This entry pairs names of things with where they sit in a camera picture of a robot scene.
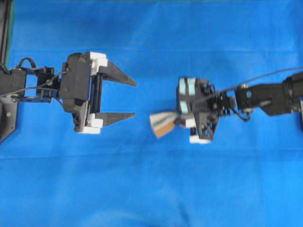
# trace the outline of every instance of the wire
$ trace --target wire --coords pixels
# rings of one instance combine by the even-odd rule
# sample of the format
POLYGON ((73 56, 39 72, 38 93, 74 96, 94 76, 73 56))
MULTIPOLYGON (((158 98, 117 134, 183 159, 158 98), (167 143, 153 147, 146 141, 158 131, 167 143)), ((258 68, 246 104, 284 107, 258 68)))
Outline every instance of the wire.
POLYGON ((3 95, 0 95, 0 97, 5 97, 5 96, 8 96, 8 95, 12 95, 14 93, 18 93, 18 92, 21 92, 21 91, 26 91, 26 90, 31 90, 31 89, 37 89, 37 90, 48 90, 48 91, 58 91, 56 89, 52 89, 52 88, 45 88, 44 86, 46 86, 49 82, 53 81, 54 79, 56 79, 58 76, 60 76, 61 74, 64 74, 66 73, 66 71, 62 71, 62 72, 58 72, 56 75, 53 76, 53 78, 51 78, 50 80, 48 80, 47 82, 37 86, 37 87, 26 87, 26 88, 23 88, 23 89, 19 89, 19 90, 16 90, 16 91, 13 91, 13 92, 9 92, 9 93, 6 93, 6 94, 3 94, 3 95))
POLYGON ((32 70, 32 71, 37 71, 37 70, 42 70, 43 67, 41 67, 41 68, 26 68, 26 67, 21 67, 21 68, 18 68, 18 69, 21 69, 21 70, 32 70))
POLYGON ((63 108, 63 103, 60 101, 60 99, 58 99, 58 98, 56 98, 56 97, 54 97, 54 99, 62 106, 62 108, 63 108))
POLYGON ((24 61, 29 61, 29 63, 30 63, 30 65, 32 66, 32 68, 36 68, 36 64, 35 64, 34 60, 31 59, 31 58, 28 58, 28 57, 22 58, 22 59, 19 61, 19 64, 16 66, 16 68, 20 69, 20 68, 22 67, 22 64, 23 64, 24 61))
POLYGON ((245 122, 248 122, 248 121, 250 120, 250 113, 249 113, 249 112, 246 113, 247 118, 245 118, 245 117, 241 116, 241 114, 240 114, 239 112, 235 111, 233 108, 231 108, 231 109, 232 109, 232 111, 233 111, 241 120, 243 120, 243 121, 245 121, 245 122))
POLYGON ((0 62, 0 66, 1 66, 1 68, 3 69, 3 71, 4 71, 5 73, 10 74, 9 70, 8 70, 8 69, 6 68, 6 66, 5 66, 4 64, 2 64, 1 62, 0 62))
POLYGON ((200 99, 197 99, 195 100, 194 102, 197 104, 197 103, 202 103, 210 98, 213 98, 215 97, 216 95, 220 94, 220 93, 223 93, 223 92, 226 92, 226 91, 232 91, 232 90, 235 90, 237 89, 238 86, 242 85, 242 84, 248 84, 250 82, 253 82, 255 80, 258 80, 258 79, 261 79, 261 78, 265 78, 265 77, 269 77, 269 76, 272 76, 272 75, 275 75, 275 74, 278 74, 278 73, 281 73, 281 72, 287 72, 287 71, 294 71, 294 70, 302 70, 303 69, 303 66, 301 67, 295 67, 295 68, 287 68, 287 69, 282 69, 282 70, 277 70, 277 71, 273 71, 273 72, 270 72, 270 73, 266 73, 266 74, 263 74, 263 75, 260 75, 260 76, 257 76, 257 77, 254 77, 254 78, 251 78, 251 79, 248 79, 246 81, 243 81, 242 83, 239 83, 235 86, 232 86, 232 87, 229 87, 229 88, 226 88, 224 90, 221 90, 221 91, 218 91, 218 92, 214 92, 212 93, 211 95, 208 95, 206 97, 202 97, 200 99))

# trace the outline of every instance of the gripper jaw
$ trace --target gripper jaw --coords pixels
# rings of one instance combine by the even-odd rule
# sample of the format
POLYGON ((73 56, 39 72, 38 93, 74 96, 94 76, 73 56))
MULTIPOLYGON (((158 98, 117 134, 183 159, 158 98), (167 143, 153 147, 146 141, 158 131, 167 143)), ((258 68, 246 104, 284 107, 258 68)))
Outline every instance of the gripper jaw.
POLYGON ((96 118, 103 120, 103 126, 108 126, 121 120, 134 117, 135 113, 97 113, 96 118))
POLYGON ((100 66, 99 73, 103 75, 104 80, 113 81, 120 84, 127 84, 130 86, 137 86, 137 83, 123 73, 114 63, 107 62, 107 67, 100 66))
POLYGON ((137 86, 137 83, 122 72, 105 54, 89 52, 91 61, 91 88, 89 105, 86 107, 85 123, 80 133, 99 134, 101 128, 133 117, 135 113, 101 113, 102 81, 137 86))

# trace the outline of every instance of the blue cloth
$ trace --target blue cloth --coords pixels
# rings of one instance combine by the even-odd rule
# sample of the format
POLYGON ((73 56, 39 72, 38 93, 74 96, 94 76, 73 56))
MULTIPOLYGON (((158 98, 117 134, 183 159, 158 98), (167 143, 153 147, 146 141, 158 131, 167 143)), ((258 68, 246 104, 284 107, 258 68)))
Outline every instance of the blue cloth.
POLYGON ((101 52, 139 86, 103 84, 102 111, 136 117, 101 135, 74 133, 55 101, 19 105, 18 129, 0 145, 0 226, 302 226, 299 114, 221 118, 208 145, 181 128, 157 140, 149 126, 149 114, 175 109, 179 77, 222 89, 303 65, 302 7, 17 0, 10 67, 32 57, 59 72, 70 53, 101 52))

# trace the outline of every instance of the screw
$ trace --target screw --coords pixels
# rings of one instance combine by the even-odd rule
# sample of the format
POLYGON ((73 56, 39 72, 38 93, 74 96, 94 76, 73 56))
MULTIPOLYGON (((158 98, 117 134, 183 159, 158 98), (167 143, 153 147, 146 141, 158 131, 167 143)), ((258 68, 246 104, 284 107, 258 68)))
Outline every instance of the screw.
POLYGON ((52 82, 50 79, 48 79, 48 80, 46 81, 46 84, 47 84, 48 86, 51 86, 51 85, 53 84, 53 82, 52 82))
POLYGON ((251 98, 251 96, 252 96, 251 91, 247 91, 247 92, 246 92, 246 97, 247 97, 247 98, 251 98))

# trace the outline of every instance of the white plastic part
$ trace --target white plastic part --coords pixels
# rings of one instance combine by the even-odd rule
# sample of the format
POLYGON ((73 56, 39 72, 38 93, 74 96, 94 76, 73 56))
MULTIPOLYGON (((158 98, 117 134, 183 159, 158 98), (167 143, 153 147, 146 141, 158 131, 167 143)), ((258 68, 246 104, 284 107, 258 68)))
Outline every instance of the white plastic part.
POLYGON ((194 118, 189 118, 185 120, 186 128, 196 128, 196 121, 194 118))
POLYGON ((91 71, 90 75, 96 75, 100 66, 107 67, 107 58, 104 53, 90 52, 91 71))
POLYGON ((190 143, 199 143, 199 144, 207 144, 211 143, 211 140, 205 140, 205 139, 200 139, 198 135, 195 136, 190 136, 189 137, 189 142, 190 143))
POLYGON ((90 127, 93 128, 102 128, 103 127, 103 119, 96 119, 96 114, 88 114, 87 123, 90 127))
POLYGON ((101 133, 101 129, 100 128, 94 128, 94 127, 84 126, 83 127, 83 131, 80 131, 79 133, 82 133, 82 134, 100 134, 101 133))
POLYGON ((103 119, 96 119, 95 113, 87 115, 87 126, 83 127, 83 134, 100 134, 103 127, 103 119))

